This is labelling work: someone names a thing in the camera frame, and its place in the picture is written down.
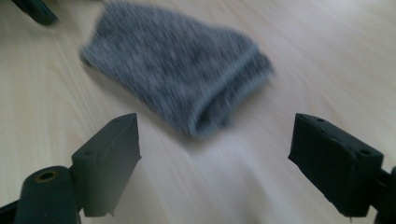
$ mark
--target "black plastic part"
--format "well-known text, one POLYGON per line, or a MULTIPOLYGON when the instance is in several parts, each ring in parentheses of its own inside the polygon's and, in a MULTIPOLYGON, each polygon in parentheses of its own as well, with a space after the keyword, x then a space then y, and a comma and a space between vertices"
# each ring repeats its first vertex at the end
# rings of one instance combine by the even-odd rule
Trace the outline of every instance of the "black plastic part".
POLYGON ((12 0, 23 12, 42 25, 51 25, 58 20, 41 0, 12 0))
POLYGON ((17 214, 18 201, 9 203, 0 208, 0 223, 12 224, 14 223, 15 215, 17 214))
POLYGON ((15 224, 78 224, 72 179, 69 170, 53 166, 25 179, 15 224))
POLYGON ((346 217, 365 217, 375 199, 383 155, 309 115, 297 114, 289 159, 346 217))
POLYGON ((73 154, 70 171, 86 217, 114 212, 140 159, 136 114, 111 120, 73 154))

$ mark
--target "wood grain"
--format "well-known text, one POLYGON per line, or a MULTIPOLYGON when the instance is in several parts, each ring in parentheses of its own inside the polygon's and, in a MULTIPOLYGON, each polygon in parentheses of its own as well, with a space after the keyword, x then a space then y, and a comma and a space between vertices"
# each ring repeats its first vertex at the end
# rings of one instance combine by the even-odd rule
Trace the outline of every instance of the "wood grain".
POLYGON ((48 1, 60 22, 47 29, 1 1, 0 205, 19 198, 29 174, 70 166, 106 123, 135 112, 143 159, 116 216, 83 223, 350 223, 287 159, 294 115, 327 119, 381 150, 385 170, 396 164, 396 2, 138 2, 248 34, 276 75, 231 128, 191 141, 80 62, 103 2, 48 1))

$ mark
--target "gray sock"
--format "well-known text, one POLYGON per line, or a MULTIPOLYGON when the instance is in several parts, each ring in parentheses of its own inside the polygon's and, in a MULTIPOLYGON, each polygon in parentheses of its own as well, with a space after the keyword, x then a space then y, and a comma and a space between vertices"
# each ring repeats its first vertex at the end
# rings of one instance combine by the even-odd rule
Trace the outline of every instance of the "gray sock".
POLYGON ((245 35, 126 2, 106 5, 80 56, 193 137, 222 126, 272 72, 245 35))

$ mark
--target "light wood surface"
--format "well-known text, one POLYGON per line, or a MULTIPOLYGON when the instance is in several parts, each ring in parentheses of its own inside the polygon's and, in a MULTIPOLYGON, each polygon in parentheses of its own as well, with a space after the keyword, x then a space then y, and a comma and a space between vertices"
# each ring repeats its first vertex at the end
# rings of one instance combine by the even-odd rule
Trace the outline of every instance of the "light wood surface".
MULTIPOLYGON (((276 75, 242 103, 233 126, 180 137, 132 94, 82 65, 103 9, 48 1, 44 28, 0 2, 0 206, 31 173, 70 157, 115 117, 137 113, 143 159, 115 217, 89 223, 350 223, 287 159, 294 115, 324 118, 396 164, 394 0, 141 0, 251 36, 276 75)), ((353 223, 373 223, 375 210, 353 223)))

